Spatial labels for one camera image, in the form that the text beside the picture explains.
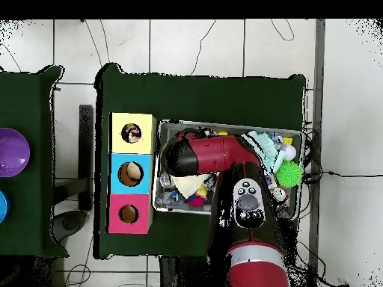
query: light blue plush toy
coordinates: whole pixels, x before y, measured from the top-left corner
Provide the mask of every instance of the light blue plush toy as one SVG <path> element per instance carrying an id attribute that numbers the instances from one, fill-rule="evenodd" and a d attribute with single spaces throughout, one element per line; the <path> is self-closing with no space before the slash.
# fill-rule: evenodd
<path id="1" fill-rule="evenodd" d="M 276 173 L 284 161 L 284 151 L 275 149 L 274 142 L 266 133 L 257 134 L 255 131 L 250 131 L 243 134 L 242 137 L 260 157 L 265 172 L 269 175 Z"/>

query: circular hole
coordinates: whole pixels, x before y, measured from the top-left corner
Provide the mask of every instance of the circular hole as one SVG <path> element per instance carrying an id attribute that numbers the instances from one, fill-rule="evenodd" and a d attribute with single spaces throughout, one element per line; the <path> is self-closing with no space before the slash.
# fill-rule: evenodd
<path id="1" fill-rule="evenodd" d="M 138 210 L 134 205 L 126 205 L 120 209 L 118 215 L 124 223 L 134 223 L 138 219 Z"/>
<path id="2" fill-rule="evenodd" d="M 139 163 L 128 161 L 118 169 L 118 179 L 121 184 L 129 187 L 137 186 L 144 177 L 144 170 Z"/>
<path id="3" fill-rule="evenodd" d="M 141 139 L 141 130 L 137 124 L 128 123 L 123 126 L 121 137 L 127 143 L 135 143 Z"/>

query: blue box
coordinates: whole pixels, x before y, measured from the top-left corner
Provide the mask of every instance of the blue box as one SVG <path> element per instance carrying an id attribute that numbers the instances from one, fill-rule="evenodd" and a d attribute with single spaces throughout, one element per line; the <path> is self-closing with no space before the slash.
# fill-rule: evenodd
<path id="1" fill-rule="evenodd" d="M 148 194 L 152 171 L 152 155 L 111 154 L 111 194 Z M 126 162 L 135 162 L 144 172 L 142 180 L 136 186 L 126 186 L 118 179 L 118 170 Z"/>

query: pink box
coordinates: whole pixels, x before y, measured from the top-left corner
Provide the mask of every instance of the pink box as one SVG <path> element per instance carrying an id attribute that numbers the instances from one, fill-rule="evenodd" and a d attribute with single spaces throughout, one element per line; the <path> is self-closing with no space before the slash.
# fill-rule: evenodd
<path id="1" fill-rule="evenodd" d="M 134 223 L 125 223 L 120 218 L 120 210 L 132 205 L 138 212 Z M 107 233 L 144 235 L 149 231 L 153 219 L 153 209 L 149 194 L 110 194 L 109 227 Z"/>

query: white robot control panel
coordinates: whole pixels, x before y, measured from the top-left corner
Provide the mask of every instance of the white robot control panel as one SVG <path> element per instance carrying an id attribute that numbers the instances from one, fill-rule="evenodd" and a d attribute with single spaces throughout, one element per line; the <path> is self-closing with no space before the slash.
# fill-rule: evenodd
<path id="1" fill-rule="evenodd" d="M 257 228 L 265 222 L 265 209 L 260 186 L 253 179 L 239 180 L 233 189 L 233 212 L 242 228 Z"/>

